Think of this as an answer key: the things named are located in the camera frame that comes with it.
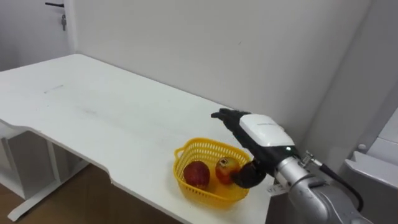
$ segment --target black cable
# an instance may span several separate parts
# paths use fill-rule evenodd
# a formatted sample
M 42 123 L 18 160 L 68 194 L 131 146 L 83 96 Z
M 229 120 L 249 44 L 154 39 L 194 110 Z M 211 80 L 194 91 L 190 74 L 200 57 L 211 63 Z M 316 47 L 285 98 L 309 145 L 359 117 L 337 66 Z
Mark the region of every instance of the black cable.
M 322 164 L 322 166 L 319 167 L 319 169 L 324 172 L 326 175 L 331 177 L 333 180 L 341 183 L 344 187 L 346 187 L 353 195 L 358 199 L 358 207 L 357 210 L 358 212 L 362 211 L 363 208 L 363 199 L 362 196 L 352 187 L 350 184 L 345 182 L 339 175 L 337 175 L 333 170 L 331 170 L 328 166 Z

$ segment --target basket handle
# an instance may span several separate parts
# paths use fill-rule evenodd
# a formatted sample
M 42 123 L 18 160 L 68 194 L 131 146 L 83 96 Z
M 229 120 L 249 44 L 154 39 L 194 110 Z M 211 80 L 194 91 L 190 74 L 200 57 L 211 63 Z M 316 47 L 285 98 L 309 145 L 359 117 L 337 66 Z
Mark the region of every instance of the basket handle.
M 177 149 L 176 151 L 174 151 L 175 160 L 179 160 L 179 159 L 180 159 L 180 157 L 178 156 L 178 154 L 179 154 L 179 152 L 182 152 L 182 151 L 184 151 L 184 150 L 185 150 L 185 148 L 179 148 L 179 149 Z

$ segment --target door handle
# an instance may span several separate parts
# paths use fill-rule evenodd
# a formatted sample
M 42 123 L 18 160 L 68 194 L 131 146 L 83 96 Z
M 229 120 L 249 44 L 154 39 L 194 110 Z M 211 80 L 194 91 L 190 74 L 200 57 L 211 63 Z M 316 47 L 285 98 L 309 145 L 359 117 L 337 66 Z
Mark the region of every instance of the door handle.
M 44 3 L 46 6 L 65 7 L 65 4 L 56 4 L 51 2 Z

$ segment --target white wall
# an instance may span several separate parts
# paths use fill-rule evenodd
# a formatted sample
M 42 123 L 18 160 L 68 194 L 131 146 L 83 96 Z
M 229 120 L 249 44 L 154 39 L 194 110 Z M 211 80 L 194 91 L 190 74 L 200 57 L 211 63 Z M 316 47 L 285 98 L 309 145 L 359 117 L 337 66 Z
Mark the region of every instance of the white wall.
M 334 170 L 398 106 L 397 12 L 396 0 L 374 2 L 303 142 Z
M 77 51 L 233 108 L 297 141 L 369 0 L 79 0 Z

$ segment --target door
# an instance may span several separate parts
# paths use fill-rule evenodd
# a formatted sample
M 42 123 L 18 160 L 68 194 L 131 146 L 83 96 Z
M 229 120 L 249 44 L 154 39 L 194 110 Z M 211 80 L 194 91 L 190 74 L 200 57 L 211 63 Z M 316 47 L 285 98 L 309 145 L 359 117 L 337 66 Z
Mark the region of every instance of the door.
M 48 1 L 64 3 L 64 0 Z M 65 9 L 47 6 L 45 2 L 0 0 L 0 72 L 71 53 L 68 29 L 64 31 L 62 27 Z M 0 138 L 19 133 L 0 123 Z

